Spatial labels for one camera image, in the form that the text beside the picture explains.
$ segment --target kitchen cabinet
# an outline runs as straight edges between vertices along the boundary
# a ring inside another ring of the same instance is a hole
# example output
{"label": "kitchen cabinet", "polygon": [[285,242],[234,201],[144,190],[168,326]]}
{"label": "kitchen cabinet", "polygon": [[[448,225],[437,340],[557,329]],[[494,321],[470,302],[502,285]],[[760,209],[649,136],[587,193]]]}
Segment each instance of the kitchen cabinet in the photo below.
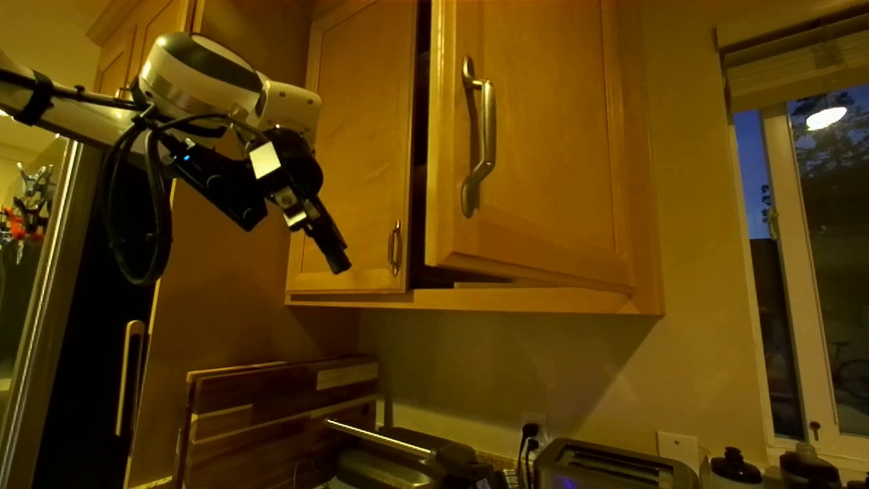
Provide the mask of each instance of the kitchen cabinet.
{"label": "kitchen cabinet", "polygon": [[312,22],[307,87],[323,95],[315,155],[353,269],[331,274],[312,239],[291,236],[293,291],[405,291],[413,68],[415,3],[348,0]]}
{"label": "kitchen cabinet", "polygon": [[353,269],[293,236],[288,304],[660,312],[638,33],[616,0],[315,5]]}

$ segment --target metal handle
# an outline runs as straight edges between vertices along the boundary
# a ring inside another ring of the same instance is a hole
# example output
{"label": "metal handle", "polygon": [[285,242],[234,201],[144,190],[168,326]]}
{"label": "metal handle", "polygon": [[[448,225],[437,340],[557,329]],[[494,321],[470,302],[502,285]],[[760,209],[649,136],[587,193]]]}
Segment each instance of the metal handle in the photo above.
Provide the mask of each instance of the metal handle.
{"label": "metal handle", "polygon": [[117,437],[125,435],[125,418],[128,418],[128,410],[130,410],[128,405],[136,405],[141,364],[144,364],[144,323],[141,321],[128,321],[128,326],[125,326],[125,350],[122,350],[122,364],[119,364],[117,410],[114,410],[114,435]]}
{"label": "metal handle", "polygon": [[391,266],[391,274],[402,272],[402,223],[399,220],[388,234],[388,266]]}
{"label": "metal handle", "polygon": [[437,456],[437,451],[432,451],[426,446],[413,446],[413,443],[405,443],[405,440],[396,440],[396,437],[386,437],[380,432],[369,432],[369,429],[361,429],[361,427],[353,427],[353,424],[342,424],[342,421],[334,421],[334,418],[326,418],[326,427],[331,427],[334,432],[350,435],[350,437],[367,440],[372,446],[402,451],[407,456],[418,456],[418,459],[435,459]]}
{"label": "metal handle", "polygon": [[481,206],[481,185],[494,168],[494,92],[489,79],[478,79],[473,60],[464,57],[462,65],[462,82],[464,82],[464,95],[470,106],[470,117],[475,120],[475,166],[462,182],[462,215],[473,217],[473,212]]}

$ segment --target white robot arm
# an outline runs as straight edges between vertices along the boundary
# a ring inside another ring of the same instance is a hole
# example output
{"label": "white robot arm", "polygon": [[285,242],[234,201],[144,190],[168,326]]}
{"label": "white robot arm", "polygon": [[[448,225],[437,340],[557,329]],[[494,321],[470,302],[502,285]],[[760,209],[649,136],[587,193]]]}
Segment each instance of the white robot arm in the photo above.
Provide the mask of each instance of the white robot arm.
{"label": "white robot arm", "polygon": [[[130,283],[152,283],[166,266],[166,177],[182,177],[247,231],[272,201],[291,231],[318,242],[331,272],[350,269],[345,239],[318,198],[323,174],[310,149],[320,106],[315,92],[272,82],[225,46],[182,33],[155,41],[130,90],[133,101],[71,90],[0,52],[0,109],[14,120],[111,147],[109,168],[144,155],[160,242],[152,242],[141,274],[125,269],[117,253]],[[228,133],[242,141],[239,158],[215,149]]]}

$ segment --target window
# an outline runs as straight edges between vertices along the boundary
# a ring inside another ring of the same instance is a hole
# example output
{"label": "window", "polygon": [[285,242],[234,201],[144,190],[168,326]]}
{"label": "window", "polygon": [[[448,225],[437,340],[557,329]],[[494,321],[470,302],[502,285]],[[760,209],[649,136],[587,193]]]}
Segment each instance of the window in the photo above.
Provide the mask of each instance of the window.
{"label": "window", "polygon": [[733,128],[774,432],[869,459],[869,84]]}

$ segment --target refrigerator handle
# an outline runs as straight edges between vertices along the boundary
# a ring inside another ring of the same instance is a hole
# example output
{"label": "refrigerator handle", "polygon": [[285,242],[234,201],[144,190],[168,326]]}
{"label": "refrigerator handle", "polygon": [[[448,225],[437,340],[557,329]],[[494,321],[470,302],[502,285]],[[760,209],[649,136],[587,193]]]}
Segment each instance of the refrigerator handle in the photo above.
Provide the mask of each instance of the refrigerator handle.
{"label": "refrigerator handle", "polygon": [[125,350],[119,364],[117,410],[114,410],[114,437],[125,437],[128,435],[125,427],[133,427],[138,383],[144,372],[144,340],[147,340],[144,321],[128,321]]}

